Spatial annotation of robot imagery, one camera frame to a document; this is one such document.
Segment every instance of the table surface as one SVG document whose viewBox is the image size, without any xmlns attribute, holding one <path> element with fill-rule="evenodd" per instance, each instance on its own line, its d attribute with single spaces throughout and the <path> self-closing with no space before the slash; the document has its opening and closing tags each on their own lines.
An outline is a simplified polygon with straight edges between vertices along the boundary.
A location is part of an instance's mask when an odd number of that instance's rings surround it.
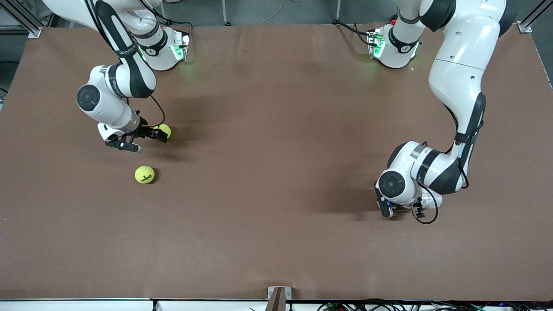
<svg viewBox="0 0 553 311">
<path fill-rule="evenodd" d="M 553 92 L 530 35 L 500 38 L 471 187 L 438 220 L 380 215 L 373 184 L 399 144 L 455 135 L 427 77 L 426 31 L 403 69 L 334 25 L 197 28 L 157 72 L 173 129 L 142 154 L 105 147 L 75 105 L 116 58 L 89 29 L 30 40 L 0 113 L 2 298 L 549 300 Z M 150 100 L 131 99 L 152 123 Z M 138 184 L 150 165 L 156 180 Z"/>
</svg>

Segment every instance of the yellow tennis ball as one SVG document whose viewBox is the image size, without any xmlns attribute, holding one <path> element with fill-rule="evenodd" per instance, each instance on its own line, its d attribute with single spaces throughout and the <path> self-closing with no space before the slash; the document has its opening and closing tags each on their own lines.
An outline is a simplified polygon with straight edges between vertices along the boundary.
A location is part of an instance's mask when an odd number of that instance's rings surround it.
<svg viewBox="0 0 553 311">
<path fill-rule="evenodd" d="M 134 178 L 141 184 L 149 184 L 154 180 L 154 169 L 149 166 L 141 166 L 134 172 Z"/>
<path fill-rule="evenodd" d="M 171 137 L 171 128 L 167 124 L 162 123 L 159 126 L 154 126 L 154 128 L 158 128 L 158 129 L 164 131 L 167 134 L 167 139 L 169 139 L 169 137 Z"/>
</svg>

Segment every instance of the white cable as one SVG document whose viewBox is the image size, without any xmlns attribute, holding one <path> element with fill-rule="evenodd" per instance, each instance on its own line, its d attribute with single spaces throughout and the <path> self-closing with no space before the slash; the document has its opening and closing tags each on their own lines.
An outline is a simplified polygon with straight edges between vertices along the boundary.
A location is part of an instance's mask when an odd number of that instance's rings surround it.
<svg viewBox="0 0 553 311">
<path fill-rule="evenodd" d="M 275 15 L 277 15 L 278 12 L 280 12 L 280 10 L 282 9 L 282 7 L 284 6 L 284 3 L 286 3 L 286 1 L 288 1 L 288 0 L 282 1 L 282 4 L 281 4 L 280 7 L 278 8 L 278 10 L 276 10 L 276 12 L 275 12 L 273 15 L 271 15 L 269 18 L 267 18 L 266 20 L 262 21 L 262 22 L 259 23 L 259 24 L 261 25 L 261 24 L 265 23 L 266 21 L 270 20 L 271 18 L 275 17 Z M 290 0 L 290 1 L 292 1 L 292 2 L 300 2 L 300 0 Z"/>
</svg>

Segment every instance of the robotic arm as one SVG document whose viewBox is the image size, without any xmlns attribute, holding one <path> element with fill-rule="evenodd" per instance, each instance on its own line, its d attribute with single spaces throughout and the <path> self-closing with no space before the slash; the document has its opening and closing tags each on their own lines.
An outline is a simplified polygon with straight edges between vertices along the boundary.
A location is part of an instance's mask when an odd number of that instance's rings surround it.
<svg viewBox="0 0 553 311">
<path fill-rule="evenodd" d="M 443 29 L 444 43 L 432 65 L 429 84 L 457 127 L 446 153 L 414 141 L 398 146 L 376 182 L 383 216 L 392 217 L 396 209 L 411 209 L 420 218 L 424 209 L 441 205 L 442 195 L 468 186 L 468 163 L 486 109 L 482 75 L 498 38 L 514 21 L 516 8 L 507 0 L 396 2 L 400 7 L 396 24 L 369 35 L 377 45 L 370 47 L 371 55 L 391 68 L 405 66 L 414 57 L 424 27 Z"/>
<path fill-rule="evenodd" d="M 44 1 L 54 13 L 98 31 L 119 57 L 118 64 L 92 69 L 76 101 L 81 111 L 99 122 L 98 130 L 107 146 L 131 152 L 142 151 L 133 143 L 134 138 L 166 142 L 167 134 L 148 126 L 123 99 L 152 95 L 156 87 L 152 68 L 172 68 L 184 58 L 188 45 L 187 35 L 161 26 L 143 1 L 150 6 L 159 4 L 159 0 Z"/>
</svg>

